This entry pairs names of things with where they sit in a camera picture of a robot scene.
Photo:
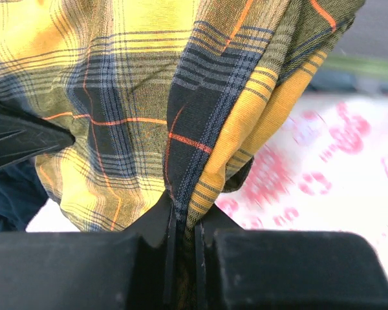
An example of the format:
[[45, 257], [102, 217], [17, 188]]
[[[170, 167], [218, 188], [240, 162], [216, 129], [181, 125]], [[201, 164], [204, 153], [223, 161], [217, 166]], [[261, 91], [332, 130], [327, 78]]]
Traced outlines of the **cream pink printed garment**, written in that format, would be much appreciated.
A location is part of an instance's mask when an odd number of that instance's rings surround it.
[[304, 95], [216, 203], [245, 229], [359, 234], [388, 277], [388, 95]]

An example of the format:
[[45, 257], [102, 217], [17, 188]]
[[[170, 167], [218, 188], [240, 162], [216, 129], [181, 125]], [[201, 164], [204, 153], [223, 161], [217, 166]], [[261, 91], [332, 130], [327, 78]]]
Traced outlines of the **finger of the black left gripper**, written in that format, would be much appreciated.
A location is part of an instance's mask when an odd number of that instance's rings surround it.
[[0, 170], [74, 142], [68, 130], [0, 103]]

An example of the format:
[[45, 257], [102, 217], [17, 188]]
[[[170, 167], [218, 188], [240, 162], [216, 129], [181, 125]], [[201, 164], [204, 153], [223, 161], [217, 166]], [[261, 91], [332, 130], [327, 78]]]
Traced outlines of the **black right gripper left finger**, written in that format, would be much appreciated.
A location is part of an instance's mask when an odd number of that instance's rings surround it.
[[171, 309], [168, 194], [120, 232], [0, 233], [0, 309]]

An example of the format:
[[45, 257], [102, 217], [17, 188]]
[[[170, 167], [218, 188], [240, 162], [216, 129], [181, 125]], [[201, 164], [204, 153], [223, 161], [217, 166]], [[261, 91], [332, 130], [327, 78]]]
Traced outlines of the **yellow plaid shirt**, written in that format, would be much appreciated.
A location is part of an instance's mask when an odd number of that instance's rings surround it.
[[163, 192], [191, 230], [243, 184], [362, 1], [0, 1], [0, 102], [67, 129], [39, 155], [81, 231]]

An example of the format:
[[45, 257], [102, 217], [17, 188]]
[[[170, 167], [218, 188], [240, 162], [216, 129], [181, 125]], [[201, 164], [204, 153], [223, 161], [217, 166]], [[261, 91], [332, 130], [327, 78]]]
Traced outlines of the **navy blue garment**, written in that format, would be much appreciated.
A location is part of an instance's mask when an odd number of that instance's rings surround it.
[[48, 198], [31, 161], [1, 169], [0, 233], [24, 231]]

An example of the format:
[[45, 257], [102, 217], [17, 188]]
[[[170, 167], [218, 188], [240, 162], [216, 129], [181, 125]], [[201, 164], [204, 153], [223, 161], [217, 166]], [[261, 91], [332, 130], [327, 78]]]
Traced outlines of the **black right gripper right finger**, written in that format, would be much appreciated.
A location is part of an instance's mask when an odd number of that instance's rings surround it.
[[198, 309], [388, 309], [388, 279], [357, 234], [246, 230], [213, 206], [195, 257]]

